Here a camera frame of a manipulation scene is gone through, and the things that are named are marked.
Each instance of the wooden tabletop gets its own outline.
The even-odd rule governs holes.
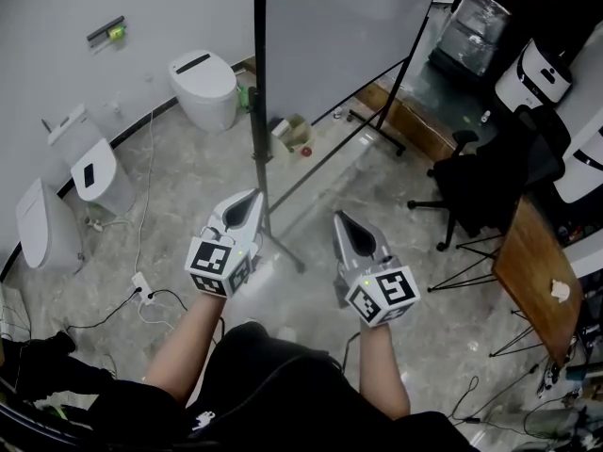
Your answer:
[[[492,272],[557,366],[563,367],[578,323],[582,288],[561,246],[525,197],[517,205]],[[553,280],[569,285],[570,295],[563,303],[550,294]]]

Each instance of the power plug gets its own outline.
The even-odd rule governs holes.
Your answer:
[[[140,299],[145,305],[150,305],[155,301],[155,298],[152,296],[153,291],[151,290],[151,286],[149,286],[140,271],[132,277],[132,283],[136,288],[140,288]]]

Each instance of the forearm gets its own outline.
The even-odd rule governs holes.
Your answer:
[[[204,369],[205,359],[226,300],[200,295],[157,352],[145,383],[165,390],[183,407]]]
[[[410,414],[389,326],[369,328],[364,322],[360,326],[360,394],[391,419]]]

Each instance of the white toilet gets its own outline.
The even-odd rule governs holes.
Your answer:
[[[17,229],[30,267],[75,273],[84,259],[72,210],[41,179],[17,204]]]
[[[48,145],[71,168],[79,197],[120,216],[136,200],[122,164],[96,124],[79,105],[48,136]]]
[[[233,125],[238,105],[236,76],[216,54],[196,50],[176,58],[170,64],[170,82],[197,127],[217,134]]]

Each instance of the marble floor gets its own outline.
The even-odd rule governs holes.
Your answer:
[[[367,113],[353,100],[349,105]],[[343,138],[353,125],[326,117],[318,125],[322,143],[317,144],[316,154],[326,153],[329,145]],[[155,119],[153,135],[155,160],[137,270],[144,273],[153,289],[169,288],[191,303],[198,292],[184,271],[190,238],[200,232],[216,203],[256,184],[250,121],[240,113],[233,128],[212,136],[196,129],[176,105]],[[148,125],[116,151],[138,192],[134,207],[123,217],[125,223],[98,233],[84,224],[86,215],[103,222],[114,217],[99,209],[87,209],[74,191],[66,197],[77,216],[87,254],[79,273],[64,277],[34,271],[26,267],[23,256],[10,271],[6,285],[22,291],[34,337],[52,333],[51,318],[75,325],[96,323],[127,298],[150,153]],[[270,198],[274,200],[301,175],[300,169],[270,165],[269,181],[275,189]],[[409,199],[429,199],[436,194],[435,184],[426,176],[429,166],[411,145],[402,157],[396,157],[392,146],[370,130],[355,137],[272,216],[276,234],[306,263],[307,271],[298,274],[264,239],[257,270],[225,308],[227,329],[249,317],[273,333],[288,326],[297,332],[300,343],[326,349],[342,359],[346,341],[358,330],[357,316],[338,307],[332,287],[335,259],[331,223],[334,210],[343,208],[381,227],[394,253],[412,269],[422,293],[421,301],[391,325],[413,412],[450,413],[475,375],[480,385],[459,409],[460,415],[470,414],[542,360],[545,352],[541,348],[488,358],[489,352],[525,327],[521,319],[510,314],[513,304],[497,283],[426,292],[428,285],[474,260],[462,251],[435,250],[445,232],[443,213],[411,212],[406,207]],[[454,240],[466,240],[462,230],[457,229]],[[156,297],[156,303],[142,307],[145,318],[175,325],[183,312],[177,300],[163,294]],[[141,380],[170,329],[144,323],[138,305],[134,301],[124,306],[103,326],[77,331],[79,349],[75,356],[101,365],[104,355],[109,354],[119,378]],[[356,386],[357,344],[350,348],[347,376]],[[528,376],[492,407],[501,404],[514,411],[542,403],[535,396],[540,377],[538,372]],[[556,396],[559,389],[550,393]],[[93,397],[59,394],[53,400],[86,407]],[[511,450],[529,439],[486,426],[463,425],[460,430],[484,451]]]

